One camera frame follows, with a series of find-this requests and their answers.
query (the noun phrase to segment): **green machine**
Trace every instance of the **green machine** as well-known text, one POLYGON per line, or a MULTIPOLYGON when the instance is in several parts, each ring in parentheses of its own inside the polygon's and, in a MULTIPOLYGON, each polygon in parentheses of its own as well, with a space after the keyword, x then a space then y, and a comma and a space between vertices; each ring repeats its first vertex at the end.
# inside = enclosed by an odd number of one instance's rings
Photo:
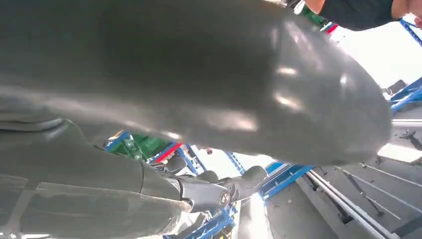
POLYGON ((318 16, 311 11, 305 4, 305 0, 285 0, 281 1, 280 4, 286 7, 292 8, 293 12, 297 15, 302 15, 313 22, 320 28, 323 28, 329 23, 329 21, 321 16, 318 16))
POLYGON ((302 9, 302 11, 299 13, 299 15, 303 15, 311 22, 313 22, 315 25, 318 25, 320 28, 323 28, 325 25, 329 23, 329 21, 321 16, 316 15, 313 11, 311 11, 306 5, 302 9))
POLYGON ((108 140, 105 149, 110 153, 148 162, 148 159, 163 151, 170 144, 160 138, 120 131, 108 140))

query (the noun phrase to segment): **curved metal surface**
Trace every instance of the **curved metal surface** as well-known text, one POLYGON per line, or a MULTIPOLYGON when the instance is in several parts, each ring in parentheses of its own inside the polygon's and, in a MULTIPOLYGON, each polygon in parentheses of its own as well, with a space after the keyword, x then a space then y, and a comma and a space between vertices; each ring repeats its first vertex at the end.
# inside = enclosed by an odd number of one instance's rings
POLYGON ((390 136, 372 78, 271 3, 6 1, 0 22, 0 95, 77 122, 314 165, 390 136))
POLYGON ((72 124, 0 135, 0 238, 162 235, 192 209, 149 166, 88 145, 72 124))

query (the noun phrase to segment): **blue metal rack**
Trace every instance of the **blue metal rack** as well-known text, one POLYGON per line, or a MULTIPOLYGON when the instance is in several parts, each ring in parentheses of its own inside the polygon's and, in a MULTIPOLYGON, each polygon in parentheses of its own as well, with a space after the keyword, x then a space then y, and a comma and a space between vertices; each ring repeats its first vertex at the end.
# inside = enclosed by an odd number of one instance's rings
POLYGON ((106 147, 105 150, 107 152, 110 152, 110 150, 112 150, 117 144, 119 144, 122 140, 124 139, 128 139, 130 138, 130 133, 129 132, 123 132, 119 135, 119 137, 117 137, 115 140, 113 140, 111 143, 109 143, 106 147))
POLYGON ((225 226, 229 224, 234 226, 231 216, 235 213, 237 213, 237 210, 232 205, 227 208, 222 208, 218 216, 213 217, 209 222, 196 229, 184 239, 209 239, 212 235, 221 231, 225 226))
POLYGON ((185 146, 188 148, 188 150, 190 152, 193 153, 193 159, 201 166, 201 168, 204 170, 204 172, 207 170, 205 168, 205 165, 200 161, 199 157, 195 154, 194 150, 192 149, 192 147, 189 144, 185 144, 185 146))
POLYGON ((177 152, 179 153, 179 155, 184 158, 184 160, 186 161, 188 168, 191 172, 193 172, 195 175, 198 175, 199 173, 197 172, 195 166, 192 164, 192 162, 190 161, 190 159, 188 157, 186 157, 185 153, 183 152, 183 150, 181 148, 177 149, 177 152))
POLYGON ((408 103, 422 100, 422 77, 404 87, 390 98, 391 111, 396 113, 408 103))
POLYGON ((230 161, 234 164, 236 169, 239 171, 240 175, 243 175, 246 170, 243 168, 242 164, 240 164, 239 160, 237 160, 236 156, 233 152, 226 151, 225 152, 227 157, 230 159, 230 161))
MULTIPOLYGON (((282 163, 271 164, 269 167, 267 167, 267 173, 275 171, 278 167, 281 167, 282 165, 282 163)), ((281 170, 277 176, 271 178, 268 182, 263 184, 261 186, 261 189, 259 190, 259 194, 264 200, 266 200, 276 195, 289 184, 296 181, 296 179, 302 177, 306 172, 308 172, 312 168, 313 166, 303 166, 298 164, 289 165, 288 167, 281 170)))
POLYGON ((407 22, 403 19, 401 19, 399 21, 399 23, 403 26, 403 28, 408 31, 408 33, 410 34, 410 36, 413 37, 413 39, 420 45, 422 46, 422 40, 421 38, 419 38, 419 36, 412 30, 411 26, 416 27, 414 24, 411 24, 410 22, 407 22))

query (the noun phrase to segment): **metal rail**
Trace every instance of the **metal rail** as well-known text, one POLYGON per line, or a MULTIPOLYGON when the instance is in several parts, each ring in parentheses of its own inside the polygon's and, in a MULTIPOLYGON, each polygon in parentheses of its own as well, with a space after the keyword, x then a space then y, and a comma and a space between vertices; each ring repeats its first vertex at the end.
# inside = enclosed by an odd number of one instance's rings
POLYGON ((330 185, 327 181, 321 178, 313 170, 310 170, 307 175, 315 181, 324 191, 336 201, 344 210, 346 210, 358 223, 360 223, 366 231, 377 239, 399 239, 396 234, 392 234, 373 218, 371 218, 364 210, 350 201, 347 197, 341 194, 338 190, 330 185))
POLYGON ((366 180, 364 180, 364 179, 361 179, 361 178, 359 178, 358 176, 356 176, 356 175, 354 175, 354 174, 351 174, 351 173, 347 172, 346 170, 344 170, 344 169, 342 169, 342 168, 340 168, 340 167, 335 166, 335 168, 337 168, 337 169, 339 169, 339 170, 343 171, 344 173, 346 173, 346 174, 350 175, 351 177, 353 177, 353 178, 355 178, 355 179, 357 179, 357 180, 361 181, 362 183, 364 183, 364 184, 366 184, 366 185, 368 185, 368 186, 370 186, 370 187, 372 187, 372 188, 374 188, 374 189, 378 190, 379 192, 381 192, 381 193, 383 193, 383 194, 385 194, 385 195, 387 195, 387 196, 389 196, 389 197, 391 197, 391 198, 395 199, 396 201, 398 201, 398 202, 402 203, 403 205, 405 205, 405 206, 407 206, 407 207, 409 207, 409 208, 411 208, 411 209, 413 209, 413 210, 415 210, 415 211, 417 211, 417 212, 422 213, 422 210, 421 210, 420 208, 417 208, 417 207, 413 206, 412 204, 410 204, 410 203, 408 203, 408 202, 406 202, 406 201, 404 201, 404 200, 402 200, 402 199, 398 198, 397 196, 395 196, 395 195, 393 195, 393 194, 391 194, 391 193, 389 193, 389 192, 387 192, 387 191, 385 191, 385 190, 383 190, 383 189, 381 189, 381 188, 379 188, 379 187, 377 187, 377 186, 373 185, 372 183, 370 183, 370 182, 368 182, 368 181, 366 181, 366 180))
POLYGON ((401 177, 396 176, 396 175, 394 175, 394 174, 387 173, 387 172, 385 172, 385 171, 383 171, 383 170, 381 170, 381 169, 378 169, 378 168, 374 168, 374 167, 372 167, 372 166, 369 166, 369 165, 367 165, 366 163, 360 163, 360 165, 362 165, 362 167, 363 167, 363 168, 370 168, 370 169, 373 169, 373 170, 375 170, 375 171, 378 171, 378 172, 383 173, 383 174, 385 174, 385 175, 388 175, 388 176, 390 176, 390 177, 397 178, 397 179, 399 179, 399 180, 402 180, 402 181, 404 181, 404 182, 407 182, 407 183, 410 183, 410 184, 413 184, 413 185, 415 185, 415 186, 418 186, 418 187, 421 187, 421 188, 422 188, 422 185, 421 185, 421 184, 419 184, 419 183, 415 183, 415 182, 413 182, 413 181, 410 181, 410 180, 407 180, 407 179, 401 178, 401 177))

